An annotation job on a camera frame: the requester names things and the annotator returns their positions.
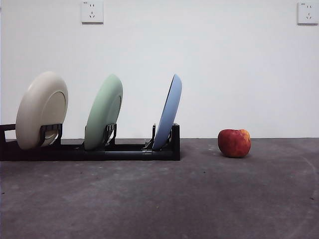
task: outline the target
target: blue plate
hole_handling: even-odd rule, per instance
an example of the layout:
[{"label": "blue plate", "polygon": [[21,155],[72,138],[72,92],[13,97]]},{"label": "blue plate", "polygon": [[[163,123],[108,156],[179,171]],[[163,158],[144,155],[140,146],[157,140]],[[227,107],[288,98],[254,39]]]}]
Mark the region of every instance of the blue plate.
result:
[{"label": "blue plate", "polygon": [[159,121],[159,127],[156,132],[153,149],[162,148],[169,137],[170,130],[174,124],[181,95],[181,80],[178,75],[174,75],[170,89],[166,98],[165,106]]}]

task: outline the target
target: apple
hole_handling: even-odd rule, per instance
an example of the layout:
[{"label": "apple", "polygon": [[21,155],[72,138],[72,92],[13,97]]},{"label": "apple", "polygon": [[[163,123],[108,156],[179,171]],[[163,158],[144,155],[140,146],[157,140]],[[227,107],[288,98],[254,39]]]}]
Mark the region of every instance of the apple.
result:
[{"label": "apple", "polygon": [[226,157],[242,158],[251,147],[249,132],[245,129],[224,129],[218,134],[218,147]]}]

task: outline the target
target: green plate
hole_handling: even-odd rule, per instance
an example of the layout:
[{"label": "green plate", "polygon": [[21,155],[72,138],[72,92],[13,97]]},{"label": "green plate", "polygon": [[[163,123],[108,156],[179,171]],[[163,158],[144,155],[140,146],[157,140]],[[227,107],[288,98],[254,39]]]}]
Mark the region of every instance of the green plate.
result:
[{"label": "green plate", "polygon": [[112,74],[104,81],[92,105],[85,128],[85,150],[93,150],[104,142],[105,127],[116,123],[122,98],[122,83]]}]

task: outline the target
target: electrical outlet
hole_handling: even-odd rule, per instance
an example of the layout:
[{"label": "electrical outlet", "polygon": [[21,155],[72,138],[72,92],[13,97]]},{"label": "electrical outlet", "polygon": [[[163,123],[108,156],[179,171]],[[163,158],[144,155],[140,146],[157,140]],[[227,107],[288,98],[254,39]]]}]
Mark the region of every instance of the electrical outlet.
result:
[{"label": "electrical outlet", "polygon": [[298,24],[319,23],[319,2],[300,1],[298,3]]},{"label": "electrical outlet", "polygon": [[103,23],[104,3],[101,0],[82,2],[82,23]]}]

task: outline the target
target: concrete floor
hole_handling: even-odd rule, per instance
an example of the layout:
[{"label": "concrete floor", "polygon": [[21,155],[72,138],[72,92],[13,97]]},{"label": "concrete floor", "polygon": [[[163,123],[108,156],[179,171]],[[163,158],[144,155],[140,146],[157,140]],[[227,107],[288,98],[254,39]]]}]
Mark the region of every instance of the concrete floor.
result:
[{"label": "concrete floor", "polygon": [[181,161],[2,162],[1,239],[318,239],[319,139],[244,159],[183,139]]}]

